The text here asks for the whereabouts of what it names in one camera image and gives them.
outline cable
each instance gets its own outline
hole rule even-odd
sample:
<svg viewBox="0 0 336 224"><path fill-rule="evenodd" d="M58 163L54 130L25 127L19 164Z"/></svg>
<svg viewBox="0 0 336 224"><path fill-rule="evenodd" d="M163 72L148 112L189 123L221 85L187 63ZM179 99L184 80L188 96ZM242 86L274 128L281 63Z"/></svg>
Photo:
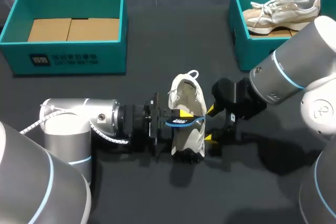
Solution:
<svg viewBox="0 0 336 224"><path fill-rule="evenodd" d="M37 126L39 126L40 124L46 122L47 120L49 120L50 118L53 118L57 115L61 115L61 114L67 114L67 113L72 113L72 114L75 114L75 115L78 115L76 112L72 111L72 110L65 110L65 109L61 109L61 108L56 108L54 107L54 109L59 109L58 111L55 111L43 118L41 118L40 120L36 121L35 123L33 123L31 126L25 128L24 130L20 131L20 133L22 135L25 135L26 133L28 133L29 131L31 131L32 129L36 128ZM114 138L111 138L107 135L105 135L104 133L102 133L99 129L97 129L97 127L95 127L91 121L90 122L90 126L91 126L91 129L96 132L101 138L111 142L111 143L114 143L114 144L128 144L129 141L128 140L120 140L120 139L114 139Z"/></svg>

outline cardboard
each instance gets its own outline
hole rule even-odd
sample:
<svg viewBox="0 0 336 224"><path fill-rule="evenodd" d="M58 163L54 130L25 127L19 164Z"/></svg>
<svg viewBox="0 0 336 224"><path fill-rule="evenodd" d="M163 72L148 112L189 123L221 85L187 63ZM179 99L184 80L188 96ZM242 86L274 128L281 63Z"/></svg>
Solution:
<svg viewBox="0 0 336 224"><path fill-rule="evenodd" d="M52 18L34 20L28 42L66 41L71 18Z"/></svg>
<svg viewBox="0 0 336 224"><path fill-rule="evenodd" d="M118 40L118 18L73 19L68 41Z"/></svg>
<svg viewBox="0 0 336 224"><path fill-rule="evenodd" d="M299 31L293 31L293 30L291 30L290 31L290 34L292 35L292 37L295 35L295 34L297 34Z"/></svg>
<svg viewBox="0 0 336 224"><path fill-rule="evenodd" d="M289 30L277 30L277 31L271 31L268 35L256 35L256 34L250 34L251 38L276 38L276 37L292 37Z"/></svg>

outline white sneaker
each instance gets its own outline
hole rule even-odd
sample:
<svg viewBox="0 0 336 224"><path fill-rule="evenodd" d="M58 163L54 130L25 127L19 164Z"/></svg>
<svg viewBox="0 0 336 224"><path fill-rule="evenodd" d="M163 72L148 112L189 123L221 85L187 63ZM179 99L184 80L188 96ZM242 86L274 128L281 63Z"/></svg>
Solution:
<svg viewBox="0 0 336 224"><path fill-rule="evenodd" d="M319 15L321 0L270 0L251 5L252 9L243 12L247 29L265 35L277 27L303 29Z"/></svg>
<svg viewBox="0 0 336 224"><path fill-rule="evenodd" d="M171 110L180 109L192 115L205 116L206 105L202 89L196 81L197 77L196 70L175 77L168 93L170 94L168 106ZM181 159L190 158L191 161L203 158L204 133L205 119L195 122L192 126L175 129L172 155Z"/></svg>

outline robotic arm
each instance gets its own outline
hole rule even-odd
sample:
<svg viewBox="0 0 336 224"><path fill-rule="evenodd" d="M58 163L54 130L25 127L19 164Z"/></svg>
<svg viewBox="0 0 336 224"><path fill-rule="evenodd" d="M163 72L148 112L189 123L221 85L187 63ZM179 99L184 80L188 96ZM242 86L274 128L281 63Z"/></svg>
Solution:
<svg viewBox="0 0 336 224"><path fill-rule="evenodd" d="M331 139L336 133L335 31L333 19L318 17L251 70L249 78L237 83L220 79L213 85L215 102L208 115L215 116L226 109L228 124L234 125L238 119L250 119L267 104L280 104L303 90L303 120L311 130Z"/></svg>
<svg viewBox="0 0 336 224"><path fill-rule="evenodd" d="M226 109L226 126L208 139L234 139L237 119L249 119L303 90L301 114L308 128L332 140L336 134L336 22L321 16L289 39L238 83L214 84L214 116ZM330 141L304 178L299 194L306 224L336 223L336 141Z"/></svg>

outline black table surface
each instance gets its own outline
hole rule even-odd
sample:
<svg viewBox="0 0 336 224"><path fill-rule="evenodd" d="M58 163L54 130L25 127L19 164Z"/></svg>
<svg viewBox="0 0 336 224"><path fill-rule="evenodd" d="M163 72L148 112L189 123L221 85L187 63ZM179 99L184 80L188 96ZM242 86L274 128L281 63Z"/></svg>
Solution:
<svg viewBox="0 0 336 224"><path fill-rule="evenodd" d="M199 71L197 80L208 107L214 82L247 75L235 60L227 8L133 8L124 76L14 78L1 56L0 120L22 130L38 119L39 105L48 98L142 104L159 92L160 102L166 104L174 77L192 69ZM301 97L297 94L240 122L239 131L295 143L306 152L323 148L301 119ZM223 115L218 115L207 120L207 128L223 123ZM40 129L27 136L43 145ZM255 143L224 146L222 157L207 156L199 164L174 162L169 153L153 157L104 148L96 155L99 176L91 224L303 223L298 190L308 167L276 175L264 168ZM293 159L286 153L283 158Z"/></svg>

